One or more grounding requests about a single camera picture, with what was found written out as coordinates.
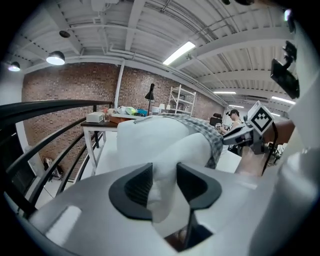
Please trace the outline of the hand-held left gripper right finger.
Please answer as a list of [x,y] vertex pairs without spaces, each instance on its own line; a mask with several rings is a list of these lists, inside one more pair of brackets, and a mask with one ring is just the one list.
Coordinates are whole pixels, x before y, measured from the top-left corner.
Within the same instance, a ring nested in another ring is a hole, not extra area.
[[189,206],[179,255],[247,256],[250,227],[238,218],[259,178],[178,163],[176,182]]

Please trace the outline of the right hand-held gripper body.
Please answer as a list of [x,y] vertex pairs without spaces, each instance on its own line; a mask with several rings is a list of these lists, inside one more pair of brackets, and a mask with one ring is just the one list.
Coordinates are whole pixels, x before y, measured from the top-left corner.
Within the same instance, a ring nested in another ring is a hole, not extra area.
[[243,120],[241,137],[244,143],[255,155],[267,153],[269,150],[265,146],[263,135],[274,122],[271,112],[258,100],[243,117]]

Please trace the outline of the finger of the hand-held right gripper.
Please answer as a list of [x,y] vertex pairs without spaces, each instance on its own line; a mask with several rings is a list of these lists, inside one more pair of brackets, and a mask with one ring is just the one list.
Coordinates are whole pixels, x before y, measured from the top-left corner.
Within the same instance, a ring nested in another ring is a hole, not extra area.
[[224,145],[245,145],[250,144],[253,137],[250,134],[223,136]]
[[225,137],[231,137],[231,136],[241,136],[246,132],[247,128],[243,125],[239,125],[229,132],[227,132],[224,136]]

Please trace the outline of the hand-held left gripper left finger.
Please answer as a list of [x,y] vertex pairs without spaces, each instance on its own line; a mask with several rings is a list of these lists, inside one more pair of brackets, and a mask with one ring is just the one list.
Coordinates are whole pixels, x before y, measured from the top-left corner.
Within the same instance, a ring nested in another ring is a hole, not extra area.
[[27,232],[46,256],[174,256],[152,225],[151,163],[77,182],[33,213]]

